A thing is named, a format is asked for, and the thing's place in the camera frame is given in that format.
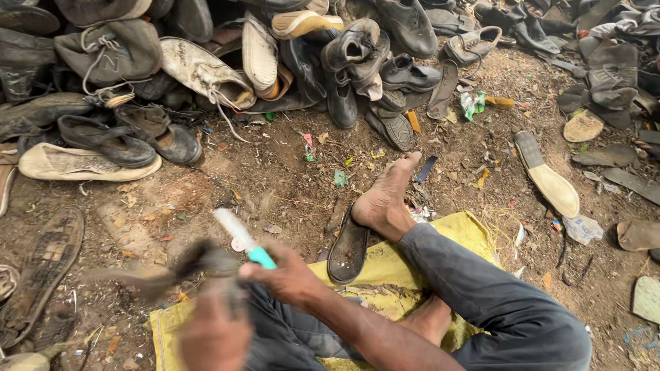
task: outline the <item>hand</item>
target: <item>hand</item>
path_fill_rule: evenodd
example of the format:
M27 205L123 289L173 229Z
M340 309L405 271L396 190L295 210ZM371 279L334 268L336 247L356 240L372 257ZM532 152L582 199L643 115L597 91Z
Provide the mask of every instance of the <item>hand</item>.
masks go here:
M275 241L264 241L262 246L277 264L277 269L247 263L239 269L240 276L263 283L275 298L303 311L308 311L310 300L329 290L290 248Z
M239 371L248 356L252 325L245 308L232 318L218 279L198 297L193 320L181 332L181 355L189 371Z

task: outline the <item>dark gray pants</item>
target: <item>dark gray pants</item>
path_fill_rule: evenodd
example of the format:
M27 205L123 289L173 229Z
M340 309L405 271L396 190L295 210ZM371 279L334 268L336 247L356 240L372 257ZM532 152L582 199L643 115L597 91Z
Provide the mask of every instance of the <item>dark gray pants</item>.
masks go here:
M589 369L584 325L543 291L439 234L428 223L408 231L399 248L435 293L480 333L452 353L471 370ZM255 326L247 370L324 370L314 359L362 359L316 318L249 285Z

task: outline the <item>man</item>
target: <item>man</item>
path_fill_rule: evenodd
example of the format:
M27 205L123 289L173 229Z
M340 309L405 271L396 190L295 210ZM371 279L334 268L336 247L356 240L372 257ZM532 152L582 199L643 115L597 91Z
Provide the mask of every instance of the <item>man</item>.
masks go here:
M573 314L410 218L403 196L420 157L407 153L385 168L352 216L397 242L437 296L395 323L336 294L298 254L270 243L277 269L248 263L239 272L258 282L248 285L254 328L247 314L232 319L217 294L221 288L210 285L181 335L189 371L324 370L315 355L365 360L376 370L588 370L591 341ZM438 346L450 310L490 334L443 352Z

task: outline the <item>teal knife handle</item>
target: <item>teal knife handle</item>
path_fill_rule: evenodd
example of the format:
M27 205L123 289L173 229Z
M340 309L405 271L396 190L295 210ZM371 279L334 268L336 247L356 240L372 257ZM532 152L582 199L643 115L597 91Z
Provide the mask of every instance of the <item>teal knife handle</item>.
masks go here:
M247 253L250 261L261 264L265 269L275 269L277 264L273 261L270 255L261 246L256 247L254 250Z

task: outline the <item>soil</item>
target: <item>soil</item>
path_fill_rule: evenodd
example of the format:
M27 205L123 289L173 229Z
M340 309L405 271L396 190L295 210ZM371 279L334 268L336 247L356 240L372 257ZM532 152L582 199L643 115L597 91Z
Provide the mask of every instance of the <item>soil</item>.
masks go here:
M439 60L436 56L419 63L437 67ZM601 175L603 169L570 162L573 152L631 143L635 127L621 131L606 125L586 146L566 142L562 129L568 119L556 100L576 80L519 49L491 52L475 79L479 81L475 90L529 106L510 110L487 106L469 122L461 117L459 93L455 92L451 109L458 116L456 123L430 119L425 106L417 108L422 133L414 149L423 156L416 172L431 154L439 159L421 185L410 186L409 201L435 211L435 218L462 210L472 212L489 229L505 269L514 272L525 267L521 279L549 293L589 326L592 370L657 370L660 347L646 345L657 339L658 326L631 314L629 307L636 278L660 276L660 265L649 260L647 252L619 248L616 224L626 219L660 221L660 207L627 189L598 194L594 181L583 172ZM638 118L635 122L643 125L648 121ZM75 351L84 349L82 340L102 326L103 331L92 337L94 347L86 370L119 370L127 358L135 359L138 354L143 357L140 367L154 370L151 334L143 324L151 311L194 296L200 284L194 277L156 304L149 304L131 287L91 281L95 269L162 268L175 262L193 241L206 236L218 238L239 262L245 261L244 253L229 247L231 237L213 219L211 211L218 206L233 208L254 237L274 238L299 252L305 262L314 262L319 251L332 246L335 239L332 232L324 233L324 227L336 198L354 201L388 162L401 155L362 116L352 129L340 130L328 113L314 109L278 113L267 125L237 128L251 143L236 140L216 116L196 127L199 133L201 126L211 132L202 134L204 155L194 167L164 161L154 175L126 184L16 178L9 210L2 219L0 263L20 268L32 239L57 208L75 205L85 217L78 260L43 316L48 318L62 307L75 305L77 309L79 320L70 339L78 343L56 362L62 369L78 369L83 357ZM579 193L582 214L605 230L602 240L582 246L568 239L564 249L562 235L551 225L554 217L546 217L548 203L527 177L514 149L513 134L520 130L535 132L548 165ZM312 134L316 161L305 161L305 141L299 133ZM372 152L380 149L385 156L374 158ZM482 173L476 170L482 165L490 172L479 189ZM347 174L348 186L335 187L335 170ZM639 158L626 170L658 180L657 163L646 158ZM520 222L525 222L527 234L514 249ZM265 232L271 225L281 227L281 233ZM377 240L373 237L370 243ZM43 322L33 337L38 336ZM113 350L109 344L115 336L121 339Z

